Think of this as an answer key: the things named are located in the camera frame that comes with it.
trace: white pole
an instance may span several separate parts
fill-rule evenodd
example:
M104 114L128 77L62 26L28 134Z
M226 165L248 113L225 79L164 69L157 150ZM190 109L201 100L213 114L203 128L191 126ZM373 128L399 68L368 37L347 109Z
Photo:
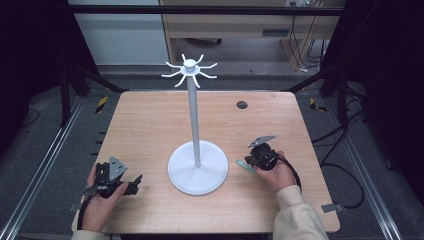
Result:
M188 100L190 105L191 134L193 137L194 160L196 168L200 168L199 119L197 115L197 87L193 77L187 79Z

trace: hand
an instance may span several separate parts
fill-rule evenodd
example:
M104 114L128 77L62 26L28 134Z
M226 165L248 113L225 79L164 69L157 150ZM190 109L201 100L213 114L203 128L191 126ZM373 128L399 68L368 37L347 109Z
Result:
M87 186L90 187L94 183L96 175L96 164L91 168L91 172L87 178ZM81 230L92 232L101 232L106 223L109 221L110 215L115 208L118 200L124 195L128 183L122 183L109 198L102 198L95 195L84 212L84 219Z
M279 151L277 153L284 157L284 152ZM257 166L254 166L254 169L256 170L256 174L265 179L271 189L277 192L285 187L296 185L293 172L281 161L278 161L275 167L270 171L263 171Z

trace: wooden table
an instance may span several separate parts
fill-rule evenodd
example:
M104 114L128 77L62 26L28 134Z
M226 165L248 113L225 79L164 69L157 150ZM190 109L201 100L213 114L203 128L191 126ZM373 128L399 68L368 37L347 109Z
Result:
M167 164L173 151L192 140L187 92L125 92L110 123L97 161L115 156L128 165L122 180L143 174L137 195L124 196L104 232L269 233L279 211L275 192L236 164L249 155L257 136L283 150L299 173L303 195L327 232L340 227L295 96L288 92L198 92L200 139L218 145L229 162L216 191L188 196L171 183ZM248 104L239 109L238 101Z

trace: white wall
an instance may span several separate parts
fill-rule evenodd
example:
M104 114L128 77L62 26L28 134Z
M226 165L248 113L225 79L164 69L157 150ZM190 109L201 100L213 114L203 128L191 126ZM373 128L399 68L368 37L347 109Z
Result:
M158 0L68 0L69 4L159 5ZM75 14L97 65L163 65L168 61L159 14Z

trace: black device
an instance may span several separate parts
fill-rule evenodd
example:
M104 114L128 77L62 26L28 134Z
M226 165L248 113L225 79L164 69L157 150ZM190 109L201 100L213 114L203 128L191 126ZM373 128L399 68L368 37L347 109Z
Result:
M300 187L300 189L302 189L302 184L300 182L299 175L297 174L293 166L289 163L289 161L287 161L284 156L276 153L275 150L271 149L271 147L267 143L262 143L254 147L250 151L250 156L246 156L244 160L246 160L246 162L252 167L257 166L264 171L270 171L274 169L275 165L277 165L277 162L282 161L293 172L296 184Z
M85 200L82 203L79 215L77 229L81 230L84 219L84 212L90 200L97 194L103 198L109 198L115 190L124 182L121 181L124 172L128 169L126 165L121 163L117 158L111 156L109 163L97 163L96 174L92 186L84 190ZM140 174L134 182L128 182L128 187L124 195L135 195L138 192L138 184L141 182L143 175Z
M111 163L97 163L97 169L96 169L96 177L94 180L94 185L97 186L97 192L102 196L103 198L109 198L115 190L123 183L121 181L121 177L124 175L124 173L119 173L120 175L113 176L112 171L114 170L115 166L112 166L110 164L117 164L117 162L111 162ZM138 192L137 185L141 182L141 178L143 175L140 175L138 178L134 180L134 182L129 182L127 190L125 191L124 195L135 195Z

